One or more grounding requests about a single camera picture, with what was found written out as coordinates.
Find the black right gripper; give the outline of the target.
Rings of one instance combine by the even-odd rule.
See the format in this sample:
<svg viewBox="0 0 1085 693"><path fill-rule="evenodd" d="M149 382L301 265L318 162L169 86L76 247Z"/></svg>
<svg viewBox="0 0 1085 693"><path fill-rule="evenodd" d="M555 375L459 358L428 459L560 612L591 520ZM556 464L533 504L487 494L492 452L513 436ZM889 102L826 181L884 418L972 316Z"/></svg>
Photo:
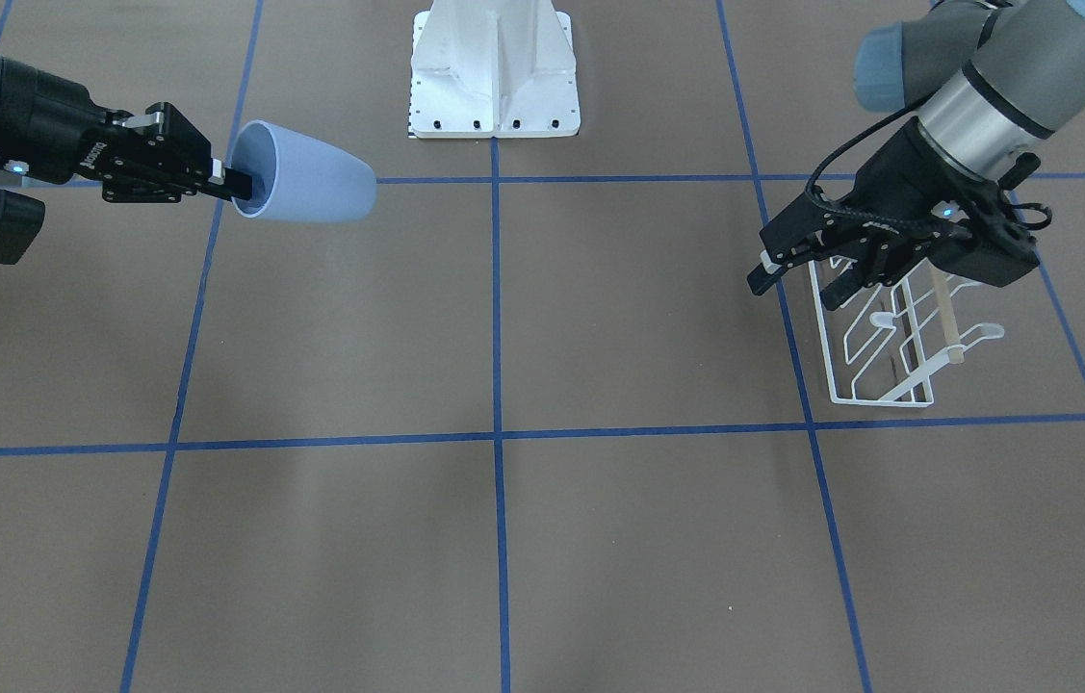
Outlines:
<svg viewBox="0 0 1085 693"><path fill-rule="evenodd" d="M84 85L0 56L0 170L13 164L46 184L98 181L115 203L253 197L253 176L215 162L208 138L171 102L140 115L107 110Z"/></svg>

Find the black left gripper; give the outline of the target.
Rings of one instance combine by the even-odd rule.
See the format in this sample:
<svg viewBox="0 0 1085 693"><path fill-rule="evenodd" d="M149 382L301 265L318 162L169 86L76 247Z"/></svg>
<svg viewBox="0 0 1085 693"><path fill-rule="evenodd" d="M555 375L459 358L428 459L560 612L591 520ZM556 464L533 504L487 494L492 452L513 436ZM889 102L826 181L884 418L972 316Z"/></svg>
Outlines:
<svg viewBox="0 0 1085 693"><path fill-rule="evenodd" d="M861 288L893 285L921 262L1004 288L1041 266L1034 253L1014 255L990 241L988 180L955 169L929 143L919 121L899 127L856 171L845 197L831 200L814 180L761 231L761 262L746 275L765 295L802 265L845 258L819 291L834 311Z"/></svg>

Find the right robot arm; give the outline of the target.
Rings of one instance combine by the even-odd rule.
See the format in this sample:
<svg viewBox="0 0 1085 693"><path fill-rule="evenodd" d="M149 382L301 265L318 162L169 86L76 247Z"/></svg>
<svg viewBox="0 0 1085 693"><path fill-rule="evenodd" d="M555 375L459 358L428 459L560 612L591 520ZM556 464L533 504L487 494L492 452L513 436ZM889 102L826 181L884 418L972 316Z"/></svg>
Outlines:
<svg viewBox="0 0 1085 693"><path fill-rule="evenodd" d="M247 200L250 174L168 102L136 115L94 104L89 89L0 56L0 169L62 185L98 181L115 203L175 203L191 194Z"/></svg>

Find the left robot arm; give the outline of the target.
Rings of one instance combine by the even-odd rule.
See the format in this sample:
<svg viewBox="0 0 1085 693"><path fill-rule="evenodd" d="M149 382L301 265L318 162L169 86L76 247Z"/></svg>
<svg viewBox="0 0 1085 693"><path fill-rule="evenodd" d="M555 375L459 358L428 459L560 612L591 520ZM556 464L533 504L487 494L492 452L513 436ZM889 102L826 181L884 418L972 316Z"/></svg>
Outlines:
<svg viewBox="0 0 1085 693"><path fill-rule="evenodd" d="M828 310L920 262L993 288L1041 265L1039 224L1008 194L1038 170L1041 144L1085 110L1085 1L939 1L924 18L865 37L855 89L898 130L845 196L824 192L818 166L763 226L753 294L829 258L848 268L820 290Z"/></svg>

